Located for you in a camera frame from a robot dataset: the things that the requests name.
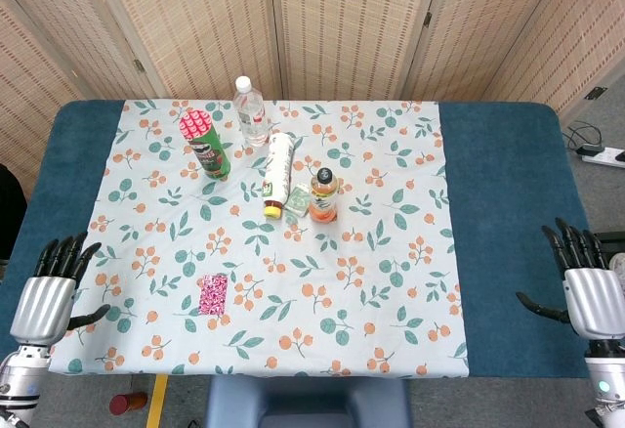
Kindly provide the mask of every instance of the woven wall panel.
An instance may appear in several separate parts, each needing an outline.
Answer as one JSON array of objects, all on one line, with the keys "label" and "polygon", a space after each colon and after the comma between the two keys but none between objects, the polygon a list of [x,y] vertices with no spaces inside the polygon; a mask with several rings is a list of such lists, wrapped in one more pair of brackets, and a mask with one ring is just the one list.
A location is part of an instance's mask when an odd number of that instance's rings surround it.
[{"label": "woven wall panel", "polygon": [[122,55],[90,0],[18,2],[101,97],[143,95],[132,62]]},{"label": "woven wall panel", "polygon": [[230,99],[246,74],[279,98],[268,0],[121,1],[173,97]]},{"label": "woven wall panel", "polygon": [[395,99],[429,0],[280,0],[290,99]]},{"label": "woven wall panel", "polygon": [[563,112],[625,59],[625,0],[546,0],[486,93]]},{"label": "woven wall panel", "polygon": [[479,100],[539,0],[436,1],[404,97]]},{"label": "woven wall panel", "polygon": [[59,108],[82,96],[0,1],[0,162],[27,197]]}]

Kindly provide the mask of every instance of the floor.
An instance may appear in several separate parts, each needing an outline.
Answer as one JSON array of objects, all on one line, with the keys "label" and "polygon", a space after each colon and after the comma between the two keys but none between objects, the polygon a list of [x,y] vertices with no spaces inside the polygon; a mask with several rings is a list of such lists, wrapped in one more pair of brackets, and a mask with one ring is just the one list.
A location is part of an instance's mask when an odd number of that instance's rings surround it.
[{"label": "floor", "polygon": [[[580,117],[597,125],[604,144],[625,149],[625,77],[613,85],[592,110]],[[582,162],[574,153],[571,166],[591,227],[596,232],[625,230],[625,169]],[[59,376],[45,385],[32,428],[99,426],[144,427],[147,408],[113,417],[110,398],[119,393],[151,393],[154,376]],[[500,427],[592,428],[584,410],[594,405],[584,379],[468,378],[411,382],[415,428]],[[204,415],[209,378],[170,377],[161,427],[187,428]]]}]

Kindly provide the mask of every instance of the pringles can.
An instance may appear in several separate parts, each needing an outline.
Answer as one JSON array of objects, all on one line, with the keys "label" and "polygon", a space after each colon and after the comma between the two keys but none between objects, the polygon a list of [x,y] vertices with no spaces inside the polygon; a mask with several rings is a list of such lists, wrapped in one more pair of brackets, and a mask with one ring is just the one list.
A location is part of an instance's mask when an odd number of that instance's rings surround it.
[{"label": "pringles can", "polygon": [[179,127],[206,175],[211,179],[226,177],[230,172],[230,161],[210,114],[204,110],[190,110],[181,118]]}]

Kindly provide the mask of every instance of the metal robot arm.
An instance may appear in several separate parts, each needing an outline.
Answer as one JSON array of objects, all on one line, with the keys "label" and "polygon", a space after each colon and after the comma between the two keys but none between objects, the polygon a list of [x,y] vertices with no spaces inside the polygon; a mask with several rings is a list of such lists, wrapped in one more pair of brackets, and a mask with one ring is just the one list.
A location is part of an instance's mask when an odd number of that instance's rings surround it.
[{"label": "metal robot arm", "polygon": [[625,427],[625,295],[616,273],[607,269],[601,244],[589,231],[581,234],[556,218],[562,238],[552,229],[542,231],[554,251],[562,279],[566,311],[546,308],[518,292],[532,313],[570,323],[575,333],[589,340],[585,360],[597,406],[586,414],[597,426]]},{"label": "metal robot arm", "polygon": [[70,317],[74,291],[101,246],[97,242],[79,256],[86,237],[82,233],[46,245],[21,293],[11,326],[20,346],[0,365],[0,428],[28,428],[50,366],[50,347],[67,330],[94,323],[110,309],[103,305],[94,314]]}]

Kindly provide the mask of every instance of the bamboo folding screen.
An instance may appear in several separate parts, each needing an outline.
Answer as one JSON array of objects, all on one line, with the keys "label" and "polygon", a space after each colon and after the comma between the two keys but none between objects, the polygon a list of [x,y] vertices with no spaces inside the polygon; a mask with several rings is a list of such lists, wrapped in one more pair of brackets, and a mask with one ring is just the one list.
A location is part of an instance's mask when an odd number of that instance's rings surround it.
[{"label": "bamboo folding screen", "polygon": [[625,62],[625,0],[0,0],[0,162],[29,195],[76,99],[534,101]]}]

